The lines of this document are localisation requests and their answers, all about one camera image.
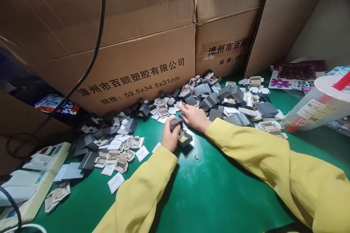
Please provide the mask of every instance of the person's right hand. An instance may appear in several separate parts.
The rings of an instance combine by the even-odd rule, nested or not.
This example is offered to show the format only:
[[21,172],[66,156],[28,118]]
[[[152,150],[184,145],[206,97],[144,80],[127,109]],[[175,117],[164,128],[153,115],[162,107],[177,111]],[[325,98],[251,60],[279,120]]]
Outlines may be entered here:
[[186,124],[202,133],[205,133],[212,123],[205,116],[203,109],[199,109],[188,104],[186,104],[184,107],[177,105],[177,108],[182,111],[181,116]]

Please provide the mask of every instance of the person's left hand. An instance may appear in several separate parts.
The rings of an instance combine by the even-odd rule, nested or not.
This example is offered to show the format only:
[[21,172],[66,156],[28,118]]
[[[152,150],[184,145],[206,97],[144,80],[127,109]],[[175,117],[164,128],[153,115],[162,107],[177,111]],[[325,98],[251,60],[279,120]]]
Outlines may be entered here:
[[178,135],[180,131],[180,125],[177,125],[173,132],[170,131],[170,122],[175,120],[177,117],[168,118],[165,122],[165,127],[162,136],[162,146],[170,152],[174,152],[178,144]]

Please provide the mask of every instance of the purple flower print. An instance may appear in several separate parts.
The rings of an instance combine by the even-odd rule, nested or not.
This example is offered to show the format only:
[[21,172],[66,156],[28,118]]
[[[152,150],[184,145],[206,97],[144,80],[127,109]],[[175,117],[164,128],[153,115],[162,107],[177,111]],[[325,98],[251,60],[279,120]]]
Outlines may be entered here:
[[289,87],[291,85],[289,81],[283,81],[282,79],[273,78],[271,81],[271,86],[277,86],[278,88]]

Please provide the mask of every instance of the yellow sweatshirt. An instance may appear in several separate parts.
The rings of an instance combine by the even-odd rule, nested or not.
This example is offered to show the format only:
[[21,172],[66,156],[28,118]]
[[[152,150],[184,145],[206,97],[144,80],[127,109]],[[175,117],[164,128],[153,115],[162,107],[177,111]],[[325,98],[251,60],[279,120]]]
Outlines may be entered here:
[[[272,187],[313,232],[350,232],[350,183],[341,169],[291,151],[284,139],[218,118],[205,135]],[[176,163],[175,155],[159,146],[120,186],[94,232],[148,232]]]

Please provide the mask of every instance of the stack of paper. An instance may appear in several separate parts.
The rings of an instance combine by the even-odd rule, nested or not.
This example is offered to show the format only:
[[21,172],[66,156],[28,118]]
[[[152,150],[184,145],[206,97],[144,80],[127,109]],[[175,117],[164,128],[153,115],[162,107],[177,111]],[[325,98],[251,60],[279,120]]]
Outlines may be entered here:
[[45,199],[45,213],[50,213],[59,204],[59,202],[69,194],[70,194],[69,181],[66,181],[60,184],[58,188],[56,188],[49,195],[47,195]]

